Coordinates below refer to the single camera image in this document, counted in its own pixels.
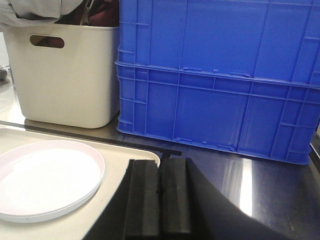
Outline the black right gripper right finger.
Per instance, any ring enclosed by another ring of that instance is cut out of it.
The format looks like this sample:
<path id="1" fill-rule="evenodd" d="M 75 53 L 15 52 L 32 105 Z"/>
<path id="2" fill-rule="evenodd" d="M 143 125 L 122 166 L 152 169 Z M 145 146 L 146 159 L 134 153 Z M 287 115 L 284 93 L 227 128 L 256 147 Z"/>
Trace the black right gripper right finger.
<path id="1" fill-rule="evenodd" d="M 161 231 L 166 240 L 285 240 L 231 203 L 190 158 L 161 160 Z"/>

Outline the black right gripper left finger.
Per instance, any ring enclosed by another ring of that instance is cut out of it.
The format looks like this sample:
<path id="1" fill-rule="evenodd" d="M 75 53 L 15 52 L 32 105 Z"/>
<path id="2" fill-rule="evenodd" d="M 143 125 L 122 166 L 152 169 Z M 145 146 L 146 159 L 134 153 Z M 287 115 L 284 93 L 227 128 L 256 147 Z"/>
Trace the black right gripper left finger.
<path id="1" fill-rule="evenodd" d="M 109 203 L 86 234 L 88 240 L 157 240 L 160 237 L 158 167 L 129 160 Z"/>

